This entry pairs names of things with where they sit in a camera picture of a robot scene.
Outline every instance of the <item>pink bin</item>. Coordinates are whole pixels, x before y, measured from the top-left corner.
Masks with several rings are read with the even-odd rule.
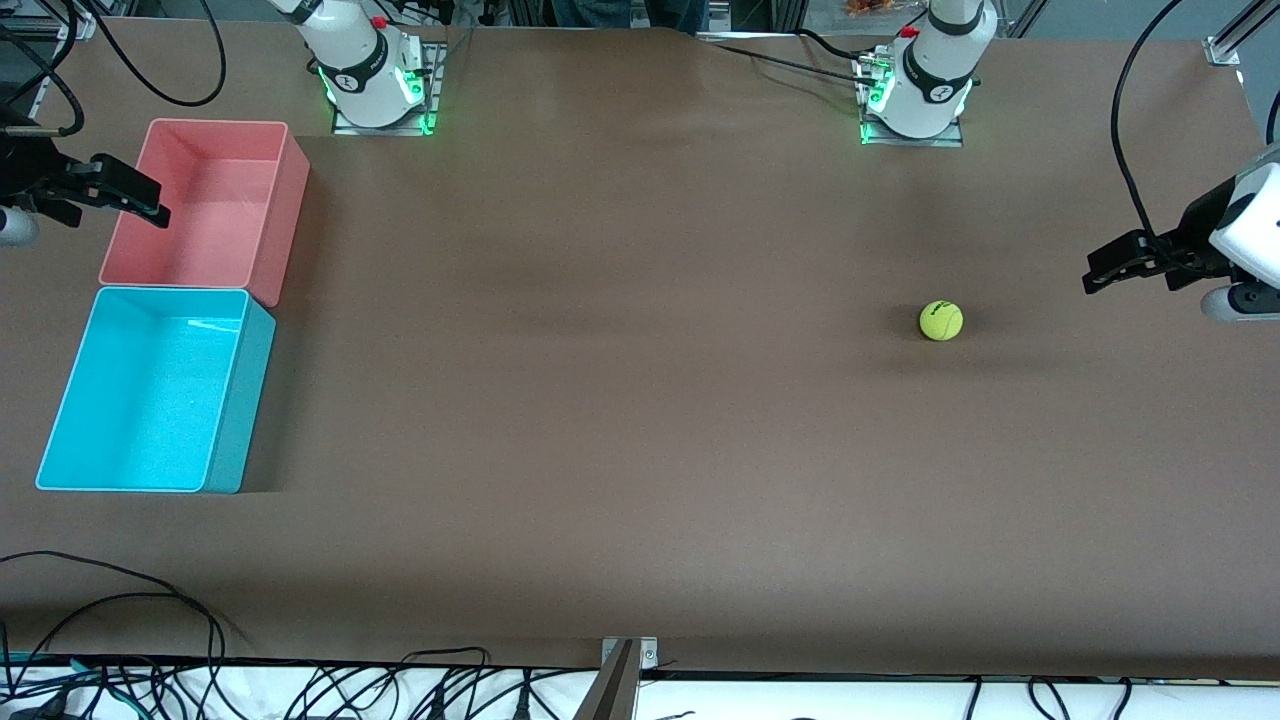
[[[102,284],[244,288],[280,300],[311,164],[284,123],[156,119],[138,170],[173,218],[120,213]]]

